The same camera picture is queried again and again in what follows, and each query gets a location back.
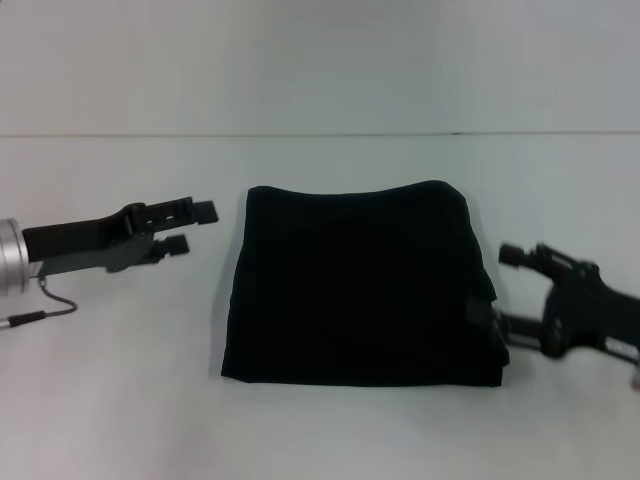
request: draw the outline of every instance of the white surface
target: white surface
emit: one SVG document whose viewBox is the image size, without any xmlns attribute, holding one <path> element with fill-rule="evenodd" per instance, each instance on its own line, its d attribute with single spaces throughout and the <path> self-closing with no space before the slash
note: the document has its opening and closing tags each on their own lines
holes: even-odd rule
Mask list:
<svg viewBox="0 0 640 480">
<path fill-rule="evenodd" d="M 501 241 L 545 240 L 640 292 L 638 151 L 630 136 L 0 140 L 0 217 L 23 227 L 187 195 L 221 217 L 189 229 L 189 256 L 52 278 L 80 312 L 0 333 L 0 478 L 635 478 L 640 397 L 597 354 L 515 354 L 494 390 L 245 385 L 218 368 L 247 188 L 449 181 L 502 302 L 536 314 L 547 284 L 498 269 Z M 41 307 L 32 289 L 0 315 Z"/>
<path fill-rule="evenodd" d="M 5 0 L 0 134 L 640 130 L 636 0 Z"/>
</svg>

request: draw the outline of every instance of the metal cylinder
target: metal cylinder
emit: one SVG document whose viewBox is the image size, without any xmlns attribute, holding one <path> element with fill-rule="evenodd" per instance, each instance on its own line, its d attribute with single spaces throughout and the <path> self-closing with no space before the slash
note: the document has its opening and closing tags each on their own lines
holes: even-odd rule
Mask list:
<svg viewBox="0 0 640 480">
<path fill-rule="evenodd" d="M 0 220 L 0 297 L 24 293 L 29 278 L 29 252 L 18 222 Z"/>
</svg>

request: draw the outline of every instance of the cable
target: cable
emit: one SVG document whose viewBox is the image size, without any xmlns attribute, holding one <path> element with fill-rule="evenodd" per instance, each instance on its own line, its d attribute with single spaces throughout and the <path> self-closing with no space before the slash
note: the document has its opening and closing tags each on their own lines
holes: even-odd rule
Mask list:
<svg viewBox="0 0 640 480">
<path fill-rule="evenodd" d="M 76 302 L 73 302 L 73 301 L 68 300 L 66 298 L 62 298 L 62 297 L 59 297 L 57 295 L 54 295 L 53 293 L 51 293 L 47 289 L 47 277 L 39 277 L 38 278 L 38 285 L 40 285 L 40 290 L 42 290 L 42 293 L 44 293 L 51 300 L 55 300 L 56 302 L 64 303 L 65 305 L 69 305 L 69 307 L 71 307 L 71 308 L 66 308 L 64 310 L 57 310 L 55 312 L 46 312 L 45 315 L 47 316 L 47 318 L 49 318 L 49 317 L 60 317 L 62 315 L 68 315 L 68 314 L 73 313 L 76 310 L 78 310 L 78 304 Z"/>
<path fill-rule="evenodd" d="M 76 302 L 54 295 L 47 289 L 46 277 L 39 277 L 38 284 L 40 285 L 40 290 L 42 290 L 42 293 L 44 293 L 47 297 L 49 297 L 51 300 L 55 300 L 56 302 L 69 305 L 70 308 L 57 310 L 55 312 L 45 312 L 41 310 L 39 312 L 23 313 L 22 315 L 13 315 L 7 318 L 0 318 L 0 330 L 6 330 L 7 328 L 16 328 L 20 325 L 37 322 L 38 320 L 44 320 L 45 318 L 49 317 L 60 317 L 62 315 L 68 315 L 69 313 L 73 313 L 78 310 L 78 304 Z"/>
</svg>

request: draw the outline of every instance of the black cloth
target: black cloth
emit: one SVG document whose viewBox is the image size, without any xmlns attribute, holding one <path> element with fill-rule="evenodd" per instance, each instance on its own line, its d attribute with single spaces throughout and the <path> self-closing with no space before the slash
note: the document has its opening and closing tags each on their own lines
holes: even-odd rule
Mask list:
<svg viewBox="0 0 640 480">
<path fill-rule="evenodd" d="M 464 197 L 429 181 L 247 200 L 222 375 L 245 382 L 497 386 L 507 351 L 468 321 L 496 298 Z"/>
</svg>

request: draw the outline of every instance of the white table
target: white table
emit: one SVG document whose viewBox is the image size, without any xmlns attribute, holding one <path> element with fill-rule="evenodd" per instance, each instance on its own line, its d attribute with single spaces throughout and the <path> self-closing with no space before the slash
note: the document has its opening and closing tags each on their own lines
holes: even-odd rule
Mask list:
<svg viewBox="0 0 640 480">
<path fill-rule="evenodd" d="M 501 298 L 506 286 L 511 307 L 534 313 L 547 284 L 498 269 L 500 241 L 569 245 L 638 291 L 637 227 L 610 215 L 635 218 L 637 152 L 636 139 L 604 136 L 3 140 L 0 217 L 24 227 L 186 195 L 215 200 L 221 221 L 190 229 L 179 259 L 52 277 L 80 311 L 0 332 L 0 478 L 636 478 L 640 396 L 626 364 L 596 353 L 514 352 L 499 389 L 246 385 L 217 367 L 247 188 L 450 181 L 470 200 Z M 35 288 L 1 306 L 53 308 Z"/>
</svg>

